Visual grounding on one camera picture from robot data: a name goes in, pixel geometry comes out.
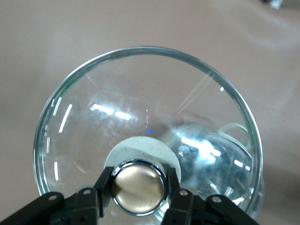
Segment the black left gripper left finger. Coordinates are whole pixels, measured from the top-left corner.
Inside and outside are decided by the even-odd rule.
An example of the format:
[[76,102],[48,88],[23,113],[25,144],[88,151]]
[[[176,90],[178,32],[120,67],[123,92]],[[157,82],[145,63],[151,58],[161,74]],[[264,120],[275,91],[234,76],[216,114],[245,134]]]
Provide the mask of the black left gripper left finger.
[[111,174],[106,167],[92,186],[80,188],[65,198],[48,192],[0,222],[0,225],[98,225],[109,205]]

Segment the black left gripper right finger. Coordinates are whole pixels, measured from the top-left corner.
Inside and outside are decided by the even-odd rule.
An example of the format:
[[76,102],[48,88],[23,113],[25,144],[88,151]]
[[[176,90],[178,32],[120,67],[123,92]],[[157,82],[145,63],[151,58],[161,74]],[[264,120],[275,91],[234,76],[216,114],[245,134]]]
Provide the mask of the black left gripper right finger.
[[259,225],[224,195],[203,200],[181,188],[175,168],[167,169],[167,179],[171,202],[162,225]]

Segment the glass pot lid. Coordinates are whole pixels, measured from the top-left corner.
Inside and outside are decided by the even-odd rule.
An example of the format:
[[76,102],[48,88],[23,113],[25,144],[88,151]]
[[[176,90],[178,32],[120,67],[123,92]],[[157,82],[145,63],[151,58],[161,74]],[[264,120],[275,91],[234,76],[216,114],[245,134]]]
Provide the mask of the glass pot lid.
[[33,149],[41,195],[69,197],[105,167],[134,158],[175,168],[182,187],[202,199],[226,196],[253,219],[262,207],[254,117],[224,76],[186,53],[105,53],[69,74],[42,110]]

